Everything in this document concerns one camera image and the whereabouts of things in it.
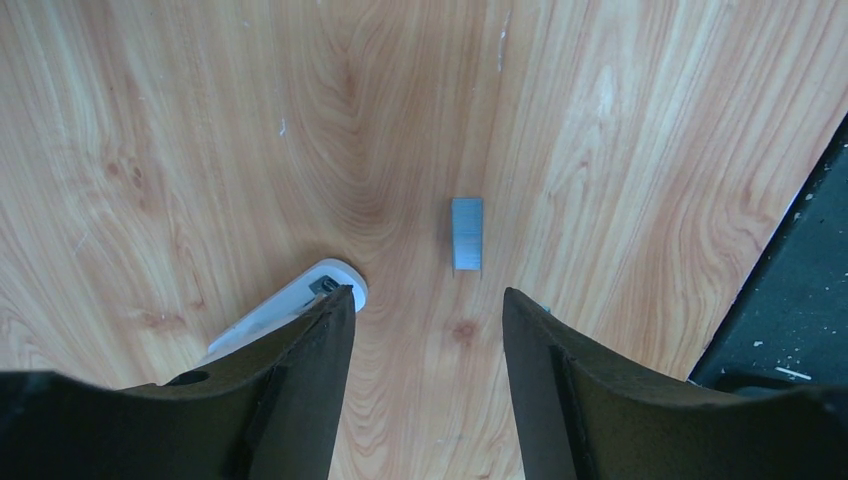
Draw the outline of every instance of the black surface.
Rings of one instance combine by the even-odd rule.
[[[693,370],[695,383],[754,396],[848,385],[846,144],[843,121]]]
[[[0,374],[2,478],[295,478],[329,474],[353,347],[350,287],[167,386],[109,391]]]
[[[503,327],[530,480],[848,477],[846,388],[758,400],[700,388],[616,354],[512,289]]]

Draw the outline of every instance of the white speck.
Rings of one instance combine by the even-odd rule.
[[[812,380],[813,379],[813,377],[811,377],[809,375],[805,375],[803,373],[798,373],[796,371],[789,370],[788,368],[774,367],[774,369],[777,370],[780,373],[785,373],[787,375],[792,375],[792,376],[795,376],[795,377],[798,377],[798,378],[803,378],[804,380]]]
[[[503,71],[503,57],[504,57],[504,48],[506,47],[506,32],[509,28],[509,21],[512,19],[512,9],[510,8],[508,12],[506,12],[506,19],[504,19],[504,26],[501,29],[501,41],[498,43],[498,71]]]
[[[77,252],[79,252],[79,249],[82,248],[82,244],[83,244],[83,242],[85,242],[86,238],[88,238],[88,232],[85,232],[85,235],[83,235],[82,238],[80,239],[80,241],[77,242],[77,246],[74,247],[74,256],[75,257],[77,256]]]

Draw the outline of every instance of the wood grain surface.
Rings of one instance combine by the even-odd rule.
[[[846,32],[845,1],[2,1],[0,365],[163,382],[339,257],[371,296],[332,478],[521,478],[504,288],[685,377],[848,109]]]

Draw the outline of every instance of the blue object behind gripper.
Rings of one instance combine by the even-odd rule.
[[[483,199],[454,198],[451,203],[453,221],[453,268],[483,268]]]

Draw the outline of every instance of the wooden floor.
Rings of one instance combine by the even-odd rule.
[[[504,288],[685,377],[848,110],[848,3],[780,5],[2,1],[0,366],[162,382],[339,257],[331,477],[520,478]]]

